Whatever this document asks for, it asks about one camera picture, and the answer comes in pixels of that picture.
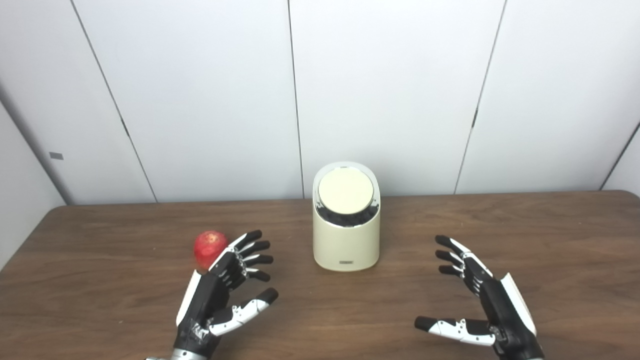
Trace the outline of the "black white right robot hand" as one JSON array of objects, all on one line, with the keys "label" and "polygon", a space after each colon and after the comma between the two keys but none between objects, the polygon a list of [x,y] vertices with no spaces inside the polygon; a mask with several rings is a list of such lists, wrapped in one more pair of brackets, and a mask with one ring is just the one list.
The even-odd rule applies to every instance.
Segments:
[{"label": "black white right robot hand", "polygon": [[441,265],[441,274],[460,278],[478,297],[485,320],[418,316],[418,330],[474,346],[491,347],[499,360],[544,360],[537,327],[522,294],[510,273],[498,279],[471,249],[446,235],[435,242],[448,248],[435,256],[450,262]]}]

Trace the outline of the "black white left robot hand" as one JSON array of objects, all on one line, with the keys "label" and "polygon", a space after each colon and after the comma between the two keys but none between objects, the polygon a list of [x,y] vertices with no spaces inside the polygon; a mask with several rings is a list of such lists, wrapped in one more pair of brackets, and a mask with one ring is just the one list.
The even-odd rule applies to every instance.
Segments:
[{"label": "black white left robot hand", "polygon": [[247,232],[222,249],[203,275],[194,271],[176,316],[172,360],[211,360],[222,337],[238,330],[270,307],[279,292],[270,287],[230,305],[232,291],[247,280],[268,282],[270,275],[254,265],[272,264],[261,251],[271,244],[261,230]]}]

